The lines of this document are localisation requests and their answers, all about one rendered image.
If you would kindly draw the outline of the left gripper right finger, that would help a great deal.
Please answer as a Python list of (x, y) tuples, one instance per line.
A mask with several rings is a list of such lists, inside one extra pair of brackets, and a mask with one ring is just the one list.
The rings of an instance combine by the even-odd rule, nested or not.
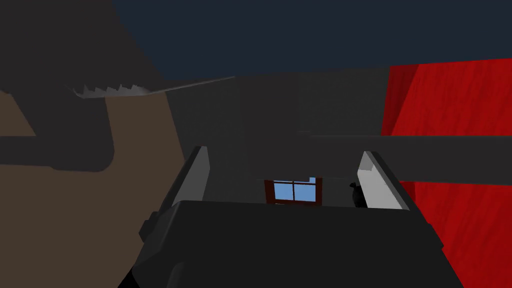
[(409, 209), (397, 187), (392, 184), (371, 151), (363, 152), (357, 178), (368, 208)]

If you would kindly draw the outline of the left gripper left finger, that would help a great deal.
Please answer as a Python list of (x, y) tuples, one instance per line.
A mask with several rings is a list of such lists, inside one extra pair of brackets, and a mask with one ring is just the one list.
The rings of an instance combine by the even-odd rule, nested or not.
[(159, 211), (165, 212), (180, 201), (202, 201), (209, 174), (208, 148), (194, 147), (159, 207)]

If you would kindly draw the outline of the red-framed window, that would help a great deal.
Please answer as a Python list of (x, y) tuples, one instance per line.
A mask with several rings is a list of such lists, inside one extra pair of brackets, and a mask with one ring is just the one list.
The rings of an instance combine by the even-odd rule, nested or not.
[(321, 206), (323, 178), (311, 177), (308, 181), (264, 181), (265, 199), (268, 204)]

